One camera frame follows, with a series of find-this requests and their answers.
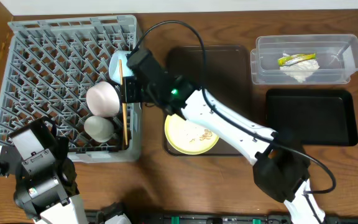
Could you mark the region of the yellow plate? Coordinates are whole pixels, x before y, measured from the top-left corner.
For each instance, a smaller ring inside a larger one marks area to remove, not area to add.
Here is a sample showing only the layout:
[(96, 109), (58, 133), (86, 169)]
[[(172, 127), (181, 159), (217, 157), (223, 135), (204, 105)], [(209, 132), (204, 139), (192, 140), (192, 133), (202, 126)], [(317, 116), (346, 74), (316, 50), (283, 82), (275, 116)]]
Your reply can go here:
[(219, 140), (217, 134), (176, 114), (166, 116), (164, 132), (170, 145), (187, 155), (207, 152)]

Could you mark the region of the light blue bowl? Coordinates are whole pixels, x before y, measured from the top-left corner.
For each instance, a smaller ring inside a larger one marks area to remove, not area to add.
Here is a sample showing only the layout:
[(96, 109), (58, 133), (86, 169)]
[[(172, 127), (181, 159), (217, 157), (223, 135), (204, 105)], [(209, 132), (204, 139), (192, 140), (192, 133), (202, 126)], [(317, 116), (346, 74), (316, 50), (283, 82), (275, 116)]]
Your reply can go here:
[(129, 55), (131, 51), (123, 51), (117, 50), (112, 54), (110, 63), (109, 63), (109, 77), (110, 79), (117, 84), (121, 83), (121, 76), (119, 72), (119, 61), (122, 63), (122, 72), (123, 77), (132, 77), (134, 74), (132, 70), (126, 65), (127, 63), (127, 55)]

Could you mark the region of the pink bowl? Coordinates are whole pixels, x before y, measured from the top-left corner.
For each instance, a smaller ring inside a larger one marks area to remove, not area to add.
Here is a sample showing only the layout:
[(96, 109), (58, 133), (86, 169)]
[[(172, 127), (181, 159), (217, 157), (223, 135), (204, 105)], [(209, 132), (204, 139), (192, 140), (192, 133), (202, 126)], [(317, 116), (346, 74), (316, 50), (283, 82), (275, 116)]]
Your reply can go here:
[(116, 89), (108, 82), (99, 82), (86, 92), (86, 103), (95, 116), (113, 117), (121, 109)]

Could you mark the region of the white cup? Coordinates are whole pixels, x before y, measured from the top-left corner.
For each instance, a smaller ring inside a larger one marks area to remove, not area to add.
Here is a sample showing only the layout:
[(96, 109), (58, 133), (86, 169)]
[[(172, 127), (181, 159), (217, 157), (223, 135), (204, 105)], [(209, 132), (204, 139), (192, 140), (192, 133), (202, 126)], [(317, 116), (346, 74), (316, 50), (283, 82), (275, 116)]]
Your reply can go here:
[(106, 118), (91, 116), (84, 123), (85, 132), (97, 142), (107, 142), (114, 135), (114, 126)]

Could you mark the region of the green yellow snack wrapper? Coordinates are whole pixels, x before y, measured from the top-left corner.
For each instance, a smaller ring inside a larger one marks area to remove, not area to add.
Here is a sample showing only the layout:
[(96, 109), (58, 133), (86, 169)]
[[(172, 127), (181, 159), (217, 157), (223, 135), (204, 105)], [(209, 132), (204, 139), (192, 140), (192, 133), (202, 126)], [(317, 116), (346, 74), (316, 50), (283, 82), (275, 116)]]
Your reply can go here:
[(316, 54), (295, 54), (287, 55), (277, 60), (279, 66), (290, 66), (306, 60), (312, 60), (316, 58)]

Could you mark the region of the white napkin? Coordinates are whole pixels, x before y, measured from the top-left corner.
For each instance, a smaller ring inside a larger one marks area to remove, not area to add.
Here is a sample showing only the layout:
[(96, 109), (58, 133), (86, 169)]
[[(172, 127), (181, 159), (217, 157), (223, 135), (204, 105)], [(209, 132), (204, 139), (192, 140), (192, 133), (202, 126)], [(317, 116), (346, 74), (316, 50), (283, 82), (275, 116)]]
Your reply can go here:
[(294, 78), (298, 83), (303, 83), (315, 71), (319, 69), (317, 60), (305, 60), (290, 66), (282, 66), (280, 70), (289, 77)]

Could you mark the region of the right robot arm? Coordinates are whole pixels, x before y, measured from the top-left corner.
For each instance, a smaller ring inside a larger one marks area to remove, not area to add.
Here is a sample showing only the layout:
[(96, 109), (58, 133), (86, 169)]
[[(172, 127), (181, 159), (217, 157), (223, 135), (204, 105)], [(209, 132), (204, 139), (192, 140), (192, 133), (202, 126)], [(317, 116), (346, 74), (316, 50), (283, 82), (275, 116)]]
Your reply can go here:
[(164, 113), (198, 124), (226, 141), (252, 165), (254, 182), (284, 203), (293, 223), (324, 223), (313, 197), (308, 168), (314, 160), (295, 141), (251, 122), (213, 98), (203, 86), (169, 75), (148, 49), (126, 55), (138, 82), (130, 100), (152, 102)]

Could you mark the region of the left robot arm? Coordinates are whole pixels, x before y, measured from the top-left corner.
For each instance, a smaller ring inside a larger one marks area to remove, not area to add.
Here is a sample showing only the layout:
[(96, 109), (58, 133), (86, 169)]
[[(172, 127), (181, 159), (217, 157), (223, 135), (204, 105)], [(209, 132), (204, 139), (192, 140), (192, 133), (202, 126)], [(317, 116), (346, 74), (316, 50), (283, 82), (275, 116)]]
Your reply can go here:
[(44, 116), (8, 135), (0, 146), (0, 176), (16, 179), (14, 203), (34, 223), (87, 223), (66, 137)]

